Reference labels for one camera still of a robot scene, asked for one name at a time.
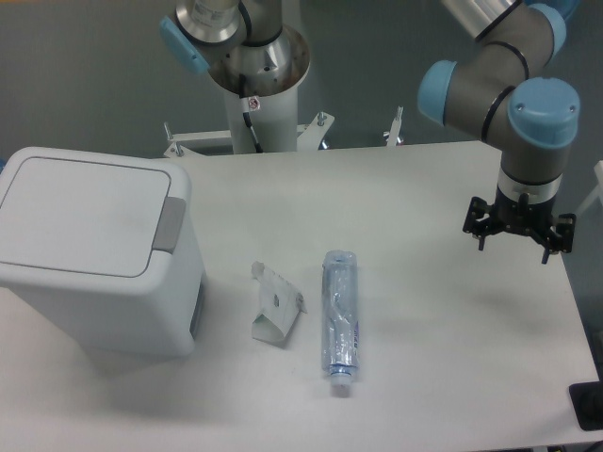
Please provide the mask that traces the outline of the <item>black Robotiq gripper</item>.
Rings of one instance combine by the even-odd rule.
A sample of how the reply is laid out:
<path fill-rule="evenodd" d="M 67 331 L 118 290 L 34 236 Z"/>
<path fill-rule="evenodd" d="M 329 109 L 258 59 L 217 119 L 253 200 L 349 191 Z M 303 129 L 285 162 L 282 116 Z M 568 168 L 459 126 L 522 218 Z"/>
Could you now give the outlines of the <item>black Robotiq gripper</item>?
<path fill-rule="evenodd" d="M 491 235 L 535 235 L 544 249 L 541 263 L 546 265 L 551 255 L 572 252 L 577 225 L 575 214 L 552 216 L 555 201 L 553 196 L 545 202 L 531 203 L 527 194 L 514 201 L 498 187 L 492 204 L 479 197 L 470 200 L 463 232 L 478 240 L 479 251 L 484 250 L 485 240 Z"/>

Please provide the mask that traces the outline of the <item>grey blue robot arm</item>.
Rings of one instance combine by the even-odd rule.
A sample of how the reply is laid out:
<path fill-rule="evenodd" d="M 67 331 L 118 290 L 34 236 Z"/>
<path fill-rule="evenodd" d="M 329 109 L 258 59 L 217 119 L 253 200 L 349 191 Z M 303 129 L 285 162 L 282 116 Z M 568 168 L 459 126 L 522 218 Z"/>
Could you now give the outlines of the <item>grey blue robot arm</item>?
<path fill-rule="evenodd" d="M 473 198 L 463 229 L 479 241 L 506 233 L 545 255 L 573 248 L 576 216 L 553 206 L 578 132 L 580 99 L 541 70 L 561 50 L 569 2 L 449 1 L 481 49 L 466 64 L 441 60 L 425 73 L 419 111 L 501 153 L 493 202 Z M 294 152 L 316 129 L 298 130 L 299 84 L 310 56 L 283 21 L 279 1 L 181 1 L 159 24 L 171 54 L 221 88 L 236 153 Z"/>

